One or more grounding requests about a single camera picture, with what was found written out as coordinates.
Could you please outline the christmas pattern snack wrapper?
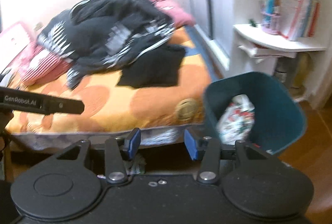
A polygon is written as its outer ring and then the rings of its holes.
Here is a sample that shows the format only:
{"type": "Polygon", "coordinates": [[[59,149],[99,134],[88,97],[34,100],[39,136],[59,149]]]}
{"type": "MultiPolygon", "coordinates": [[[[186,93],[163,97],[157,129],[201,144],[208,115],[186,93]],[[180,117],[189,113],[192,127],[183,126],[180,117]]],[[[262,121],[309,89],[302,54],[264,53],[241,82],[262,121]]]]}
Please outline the christmas pattern snack wrapper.
{"type": "Polygon", "coordinates": [[[246,140],[254,126],[254,117],[255,107],[247,95],[233,97],[216,126],[221,143],[234,145],[237,140],[246,140]]]}

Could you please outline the dark teal trash bin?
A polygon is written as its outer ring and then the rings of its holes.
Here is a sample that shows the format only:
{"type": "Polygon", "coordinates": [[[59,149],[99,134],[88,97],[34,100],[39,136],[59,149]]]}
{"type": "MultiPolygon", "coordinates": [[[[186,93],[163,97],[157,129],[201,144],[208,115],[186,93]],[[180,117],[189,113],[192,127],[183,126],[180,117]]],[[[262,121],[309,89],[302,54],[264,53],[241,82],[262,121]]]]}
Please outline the dark teal trash bin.
{"type": "Polygon", "coordinates": [[[307,128],[306,116],[285,86],[261,72],[220,79],[207,86],[203,96],[205,133],[218,137],[217,123],[233,97],[245,94],[254,105],[249,141],[263,150],[281,154],[298,141],[307,128]]]}

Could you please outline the red striped pillow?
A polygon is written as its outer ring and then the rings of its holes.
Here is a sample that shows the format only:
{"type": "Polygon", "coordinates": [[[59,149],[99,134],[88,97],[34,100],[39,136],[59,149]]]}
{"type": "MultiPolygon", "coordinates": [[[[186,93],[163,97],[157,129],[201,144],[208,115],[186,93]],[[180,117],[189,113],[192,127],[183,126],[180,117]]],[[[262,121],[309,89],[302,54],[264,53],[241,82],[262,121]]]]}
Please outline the red striped pillow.
{"type": "Polygon", "coordinates": [[[69,61],[37,44],[36,35],[23,22],[1,32],[1,86],[14,78],[23,87],[51,82],[71,67],[69,61]]]}

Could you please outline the orange floral bed quilt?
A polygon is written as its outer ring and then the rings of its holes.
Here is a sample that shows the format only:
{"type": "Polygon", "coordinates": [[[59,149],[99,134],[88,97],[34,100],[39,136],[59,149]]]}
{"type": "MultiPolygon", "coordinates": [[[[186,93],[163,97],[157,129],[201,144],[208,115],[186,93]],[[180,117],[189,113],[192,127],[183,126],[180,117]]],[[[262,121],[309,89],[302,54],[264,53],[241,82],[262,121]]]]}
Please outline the orange floral bed quilt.
{"type": "Polygon", "coordinates": [[[65,76],[28,91],[81,100],[80,115],[40,115],[15,112],[7,130],[13,151],[53,153],[79,140],[102,144],[109,136],[120,136],[133,128],[142,130],[143,146],[181,141],[183,130],[204,120],[203,93],[216,80],[204,41],[191,26],[179,28],[171,42],[186,49],[173,87],[133,89],[119,86],[120,71],[85,77],[69,90],[65,76]]]}

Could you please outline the black cloth on bed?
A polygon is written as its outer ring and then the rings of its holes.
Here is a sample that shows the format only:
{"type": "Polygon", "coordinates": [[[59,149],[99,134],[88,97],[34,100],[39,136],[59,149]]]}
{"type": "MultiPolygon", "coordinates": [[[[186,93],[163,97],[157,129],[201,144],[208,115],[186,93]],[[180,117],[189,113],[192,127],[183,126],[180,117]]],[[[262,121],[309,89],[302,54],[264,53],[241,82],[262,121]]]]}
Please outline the black cloth on bed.
{"type": "Polygon", "coordinates": [[[162,45],[124,67],[117,85],[135,89],[176,86],[185,55],[186,49],[182,45],[162,45]]]}

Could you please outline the black white clothes pile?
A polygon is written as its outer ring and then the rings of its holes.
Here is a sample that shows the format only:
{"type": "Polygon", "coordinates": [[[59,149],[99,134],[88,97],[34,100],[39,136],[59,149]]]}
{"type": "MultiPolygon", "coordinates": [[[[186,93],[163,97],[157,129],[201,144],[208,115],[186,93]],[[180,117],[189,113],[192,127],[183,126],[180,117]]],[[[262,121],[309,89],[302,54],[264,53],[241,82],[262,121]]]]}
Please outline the black white clothes pile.
{"type": "Polygon", "coordinates": [[[73,90],[87,75],[122,69],[166,44],[174,30],[149,0],[82,0],[52,18],[37,43],[72,64],[73,90]]]}

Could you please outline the pink pen holder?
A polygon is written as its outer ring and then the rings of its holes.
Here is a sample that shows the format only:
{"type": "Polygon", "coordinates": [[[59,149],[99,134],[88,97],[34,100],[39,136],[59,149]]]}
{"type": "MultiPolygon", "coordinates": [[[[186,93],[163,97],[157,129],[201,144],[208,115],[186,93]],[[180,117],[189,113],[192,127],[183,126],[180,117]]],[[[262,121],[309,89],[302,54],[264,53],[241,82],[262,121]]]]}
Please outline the pink pen holder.
{"type": "Polygon", "coordinates": [[[265,33],[279,35],[280,25],[280,0],[259,1],[262,14],[261,27],[265,33]]]}

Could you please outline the white corner shelf unit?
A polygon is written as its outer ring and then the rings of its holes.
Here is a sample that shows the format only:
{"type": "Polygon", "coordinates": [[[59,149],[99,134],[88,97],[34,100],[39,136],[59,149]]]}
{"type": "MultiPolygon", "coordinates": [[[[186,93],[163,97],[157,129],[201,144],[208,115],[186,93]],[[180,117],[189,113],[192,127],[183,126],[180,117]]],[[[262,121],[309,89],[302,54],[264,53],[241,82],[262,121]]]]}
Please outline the white corner shelf unit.
{"type": "Polygon", "coordinates": [[[281,61],[284,86],[312,108],[330,95],[331,0],[231,0],[230,76],[276,72],[281,61]]]}

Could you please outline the row of books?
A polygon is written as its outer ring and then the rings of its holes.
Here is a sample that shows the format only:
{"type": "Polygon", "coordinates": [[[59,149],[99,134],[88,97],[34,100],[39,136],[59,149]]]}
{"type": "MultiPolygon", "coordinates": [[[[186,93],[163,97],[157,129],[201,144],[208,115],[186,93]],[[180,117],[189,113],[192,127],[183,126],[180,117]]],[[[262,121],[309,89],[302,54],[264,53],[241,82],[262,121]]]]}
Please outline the row of books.
{"type": "Polygon", "coordinates": [[[281,36],[289,41],[313,37],[320,7],[318,0],[280,0],[281,36]]]}

